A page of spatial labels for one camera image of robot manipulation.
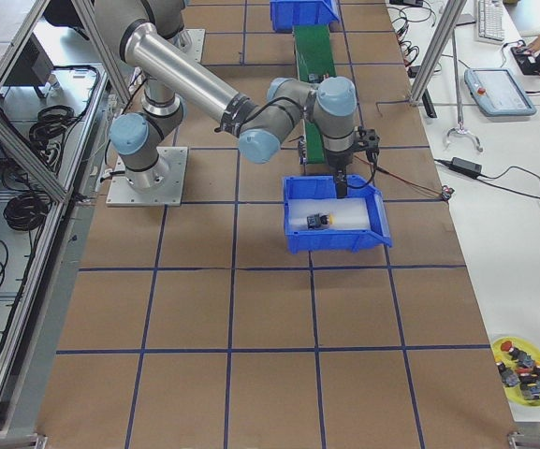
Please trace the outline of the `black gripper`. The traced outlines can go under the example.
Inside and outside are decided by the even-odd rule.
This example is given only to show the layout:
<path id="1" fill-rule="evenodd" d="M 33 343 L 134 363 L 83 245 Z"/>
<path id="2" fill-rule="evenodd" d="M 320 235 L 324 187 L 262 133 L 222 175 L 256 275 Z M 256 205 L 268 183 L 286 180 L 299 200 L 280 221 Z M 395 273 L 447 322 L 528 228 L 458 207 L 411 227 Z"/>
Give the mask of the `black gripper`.
<path id="1" fill-rule="evenodd" d="M 328 151 L 328 166 L 334 176 L 336 198 L 347 197 L 347 168 L 353 162 L 351 151 Z"/>

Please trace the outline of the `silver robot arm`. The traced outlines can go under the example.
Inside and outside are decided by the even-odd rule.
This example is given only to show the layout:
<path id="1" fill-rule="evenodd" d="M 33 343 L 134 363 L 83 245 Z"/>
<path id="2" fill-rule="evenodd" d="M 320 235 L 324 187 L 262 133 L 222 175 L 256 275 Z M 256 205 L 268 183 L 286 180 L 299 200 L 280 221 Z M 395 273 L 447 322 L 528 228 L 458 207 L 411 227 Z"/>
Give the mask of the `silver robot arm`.
<path id="1" fill-rule="evenodd" d="M 175 46 L 186 7 L 184 1 L 97 1 L 95 24 L 124 63 L 144 69 L 214 118 L 220 131 L 238 139 L 239 151 L 251 162 L 268 162 L 300 121 L 313 123 L 336 196 L 346 197 L 346 169 L 356 145 L 353 82 L 345 77 L 316 84 L 279 78 L 269 87 L 266 105 L 259 106 Z"/>

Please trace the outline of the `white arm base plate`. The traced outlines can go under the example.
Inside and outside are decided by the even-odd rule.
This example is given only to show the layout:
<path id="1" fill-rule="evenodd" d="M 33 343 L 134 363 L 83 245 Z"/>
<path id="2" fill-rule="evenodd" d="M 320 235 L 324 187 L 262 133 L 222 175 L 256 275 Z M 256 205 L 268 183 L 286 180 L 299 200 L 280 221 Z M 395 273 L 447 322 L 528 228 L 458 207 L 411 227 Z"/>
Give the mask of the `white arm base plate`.
<path id="1" fill-rule="evenodd" d="M 205 29 L 185 28 L 181 30 L 170 42 L 186 55 L 200 63 L 205 42 Z"/>
<path id="2" fill-rule="evenodd" d="M 115 169 L 124 174 L 110 182 L 107 205 L 111 207 L 179 207 L 187 167 L 187 147 L 158 146 L 158 161 L 147 171 L 126 169 L 121 156 Z"/>

